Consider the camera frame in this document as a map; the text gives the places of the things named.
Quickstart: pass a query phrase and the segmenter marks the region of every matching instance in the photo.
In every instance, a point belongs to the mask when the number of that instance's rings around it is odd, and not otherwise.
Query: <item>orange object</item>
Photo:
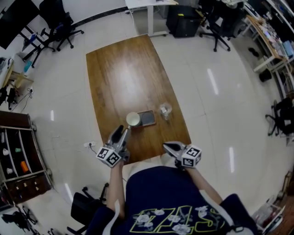
[[[27,166],[27,164],[26,164],[25,161],[22,161],[22,162],[20,163],[20,165],[21,165],[21,167],[22,167],[24,173],[28,172],[28,166]]]

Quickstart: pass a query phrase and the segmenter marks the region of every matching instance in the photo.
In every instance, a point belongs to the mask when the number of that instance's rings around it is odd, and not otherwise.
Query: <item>navy blue shirt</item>
[[[236,225],[257,228],[237,195],[227,197],[221,206]],[[112,235],[128,234],[226,234],[229,226],[201,196],[187,172],[170,167],[142,170],[130,177],[126,186],[125,220],[117,219]],[[99,208],[87,235],[102,234],[114,211]]]

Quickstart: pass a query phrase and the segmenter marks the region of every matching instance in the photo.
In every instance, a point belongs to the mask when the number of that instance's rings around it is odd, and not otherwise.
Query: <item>black baseboard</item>
[[[99,18],[102,18],[102,17],[105,17],[105,16],[109,16],[109,15],[112,15],[112,14],[115,14],[115,13],[120,13],[120,12],[123,12],[123,11],[126,11],[126,10],[128,10],[128,8],[125,6],[125,7],[117,8],[117,9],[114,9],[114,10],[106,11],[106,12],[94,15],[92,17],[86,18],[85,20],[81,20],[79,22],[76,22],[73,26],[78,27],[78,26],[81,26],[83,24],[89,23],[89,22],[91,22],[93,20],[96,20],[96,19],[99,19]]]

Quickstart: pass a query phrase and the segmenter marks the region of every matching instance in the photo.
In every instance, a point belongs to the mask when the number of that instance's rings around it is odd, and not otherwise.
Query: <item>forearm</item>
[[[205,190],[205,192],[214,200],[217,204],[222,202],[221,196],[215,191],[215,189],[203,178],[200,172],[196,168],[185,168],[185,170],[191,176],[194,184],[199,190]]]
[[[124,219],[124,185],[123,185],[123,166],[121,161],[111,169],[110,182],[107,193],[106,206],[115,211],[114,204],[118,200],[120,205],[119,217]]]

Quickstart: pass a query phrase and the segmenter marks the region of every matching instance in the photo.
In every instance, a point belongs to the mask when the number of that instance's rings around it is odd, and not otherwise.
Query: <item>black trash can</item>
[[[194,37],[202,21],[191,6],[170,6],[166,26],[175,38]]]
[[[260,74],[259,74],[259,79],[261,80],[261,82],[265,82],[267,80],[270,80],[271,79],[271,72],[266,69],[265,71],[262,71]]]

